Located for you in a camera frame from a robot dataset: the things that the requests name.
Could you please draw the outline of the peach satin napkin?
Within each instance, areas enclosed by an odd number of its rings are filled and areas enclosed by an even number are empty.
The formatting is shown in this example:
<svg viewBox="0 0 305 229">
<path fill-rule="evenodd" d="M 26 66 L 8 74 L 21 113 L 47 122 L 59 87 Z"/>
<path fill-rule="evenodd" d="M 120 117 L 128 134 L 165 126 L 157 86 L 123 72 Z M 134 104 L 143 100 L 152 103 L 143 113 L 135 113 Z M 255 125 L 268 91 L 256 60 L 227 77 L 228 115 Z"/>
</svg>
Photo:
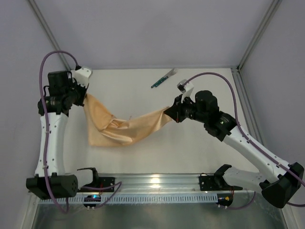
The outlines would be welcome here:
<svg viewBox="0 0 305 229">
<path fill-rule="evenodd" d="M 91 94 L 86 95 L 83 109 L 91 146 L 131 146 L 173 120 L 164 113 L 166 107 L 134 119 L 118 119 Z"/>
</svg>

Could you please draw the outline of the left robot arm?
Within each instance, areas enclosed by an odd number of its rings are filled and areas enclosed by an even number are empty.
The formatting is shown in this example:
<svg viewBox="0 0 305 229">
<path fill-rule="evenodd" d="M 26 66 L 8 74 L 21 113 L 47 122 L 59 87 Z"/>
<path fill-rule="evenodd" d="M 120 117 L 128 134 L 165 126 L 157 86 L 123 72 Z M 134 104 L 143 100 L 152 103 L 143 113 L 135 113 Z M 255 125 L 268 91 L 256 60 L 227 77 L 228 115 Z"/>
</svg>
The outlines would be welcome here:
<svg viewBox="0 0 305 229">
<path fill-rule="evenodd" d="M 71 198 L 77 191 L 97 179 L 94 168 L 81 168 L 67 174 L 63 161 L 64 134 L 69 110 L 73 105 L 83 106 L 92 70 L 48 73 L 49 84 L 43 87 L 49 94 L 38 102 L 41 121 L 41 148 L 37 167 L 26 188 L 42 200 Z"/>
</svg>

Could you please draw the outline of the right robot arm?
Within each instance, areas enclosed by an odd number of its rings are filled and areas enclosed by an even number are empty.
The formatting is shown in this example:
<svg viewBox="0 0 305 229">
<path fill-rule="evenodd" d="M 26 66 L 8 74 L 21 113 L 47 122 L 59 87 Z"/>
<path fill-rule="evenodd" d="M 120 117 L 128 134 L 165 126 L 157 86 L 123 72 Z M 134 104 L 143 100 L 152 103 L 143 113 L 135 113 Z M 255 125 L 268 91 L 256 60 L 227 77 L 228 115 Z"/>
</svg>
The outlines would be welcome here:
<svg viewBox="0 0 305 229">
<path fill-rule="evenodd" d="M 276 208 L 288 205 L 304 184 L 305 169 L 301 164 L 288 163 L 257 142 L 231 115 L 220 111 L 210 91 L 197 92 L 194 101 L 180 95 L 164 113 L 177 123 L 186 118 L 202 123 L 208 134 L 238 151 L 258 169 L 254 173 L 231 165 L 220 168 L 218 173 L 226 184 L 259 192 Z"/>
</svg>

